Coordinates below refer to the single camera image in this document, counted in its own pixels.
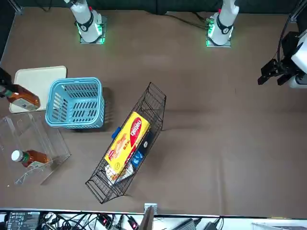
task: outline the glass bottle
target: glass bottle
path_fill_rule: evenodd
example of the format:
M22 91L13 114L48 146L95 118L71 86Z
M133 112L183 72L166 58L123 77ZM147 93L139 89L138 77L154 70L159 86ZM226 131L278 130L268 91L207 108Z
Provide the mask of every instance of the glass bottle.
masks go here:
M40 107L38 96L20 85L0 85L0 93L6 96L10 103L26 110L34 111Z
M15 162L21 162L26 168L39 167L49 162L46 154L32 149L25 152L15 150L12 153L12 160Z

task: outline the blue basket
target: blue basket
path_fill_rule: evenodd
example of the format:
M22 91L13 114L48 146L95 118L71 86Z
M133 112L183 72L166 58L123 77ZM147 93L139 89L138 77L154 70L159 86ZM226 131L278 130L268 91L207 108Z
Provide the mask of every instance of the blue basket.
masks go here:
M51 127L99 128L105 101L97 78L59 79L50 87L45 119Z

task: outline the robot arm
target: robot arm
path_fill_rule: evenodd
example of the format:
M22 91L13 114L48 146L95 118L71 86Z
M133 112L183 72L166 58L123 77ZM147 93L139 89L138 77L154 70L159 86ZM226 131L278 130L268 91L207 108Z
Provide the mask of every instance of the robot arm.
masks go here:
M282 46L284 58L280 63L272 59L262 67L258 85L279 77L278 85L290 81L292 88L307 88L307 33L289 32L282 39Z
M230 39L236 16L239 13L239 7L235 5L236 0L223 0L223 6L220 13L212 16L214 26L208 37L211 41L222 46Z
M87 43L94 43L102 36L102 16L90 10L86 0L64 0L76 19L79 34Z

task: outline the yellow snack box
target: yellow snack box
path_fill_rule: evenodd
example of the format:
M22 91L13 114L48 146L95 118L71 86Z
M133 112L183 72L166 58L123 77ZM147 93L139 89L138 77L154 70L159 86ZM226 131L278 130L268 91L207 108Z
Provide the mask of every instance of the yellow snack box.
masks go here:
M116 173L123 170L149 126L147 120L137 112L132 112L105 155L105 160Z

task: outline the bottle cap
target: bottle cap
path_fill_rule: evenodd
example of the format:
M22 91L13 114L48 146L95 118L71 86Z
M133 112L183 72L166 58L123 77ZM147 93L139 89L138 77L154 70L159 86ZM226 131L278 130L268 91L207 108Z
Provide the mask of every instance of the bottle cap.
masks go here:
M12 153L12 160L13 161L21 161L23 157L24 157L24 153L20 150L15 150Z

